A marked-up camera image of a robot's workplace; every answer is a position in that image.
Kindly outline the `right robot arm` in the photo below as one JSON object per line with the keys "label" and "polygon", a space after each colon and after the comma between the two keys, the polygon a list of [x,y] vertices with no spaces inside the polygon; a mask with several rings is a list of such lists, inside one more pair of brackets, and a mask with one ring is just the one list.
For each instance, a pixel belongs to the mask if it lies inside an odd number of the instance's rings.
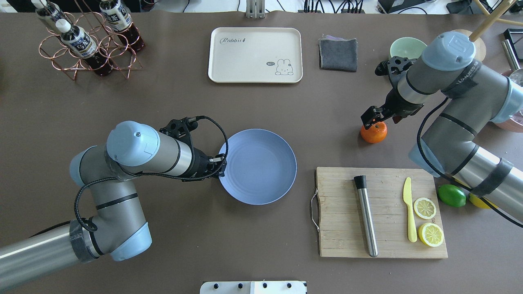
{"label": "right robot arm", "polygon": [[409,158],[434,177],[449,175],[518,221],[522,171],[474,143],[488,122],[505,122],[522,108],[522,87],[475,59],[468,36],[443,32],[400,74],[385,103],[362,115],[365,128],[415,115],[437,91],[451,101],[417,140]]}

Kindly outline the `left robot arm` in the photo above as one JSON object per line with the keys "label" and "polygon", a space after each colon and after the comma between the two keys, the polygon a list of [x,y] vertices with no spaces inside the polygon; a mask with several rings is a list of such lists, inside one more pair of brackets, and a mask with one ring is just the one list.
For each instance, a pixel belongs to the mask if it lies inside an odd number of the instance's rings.
{"label": "left robot arm", "polygon": [[1,249],[2,292],[105,254],[123,261],[146,251],[152,238],[133,179],[194,182],[224,176],[228,149],[211,157],[192,143],[201,119],[172,120],[160,130],[124,121],[105,145],[77,154],[69,166],[80,186],[75,218]]}

